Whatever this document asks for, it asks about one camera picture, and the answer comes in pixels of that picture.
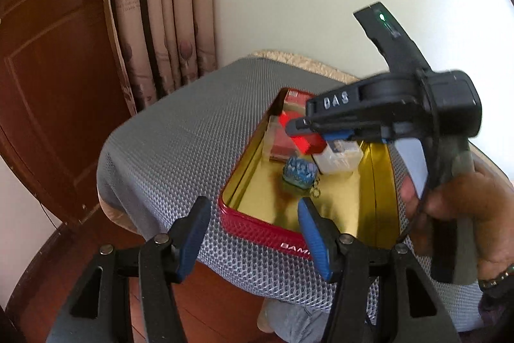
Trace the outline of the right hand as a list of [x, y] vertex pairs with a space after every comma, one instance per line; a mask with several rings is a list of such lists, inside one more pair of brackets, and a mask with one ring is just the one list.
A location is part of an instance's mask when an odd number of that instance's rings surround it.
[[492, 280], [513, 265], [513, 185], [479, 158], [475, 170], [429, 192], [410, 239], [416, 255], [432, 254], [433, 219], [470, 219], [477, 255], [477, 278]]

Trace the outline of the right forearm purple sleeve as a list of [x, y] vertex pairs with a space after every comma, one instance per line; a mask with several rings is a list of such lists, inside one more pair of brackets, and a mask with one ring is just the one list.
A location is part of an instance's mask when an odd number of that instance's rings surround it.
[[482, 287], [479, 311], [486, 327], [476, 342], [513, 342], [513, 277]]

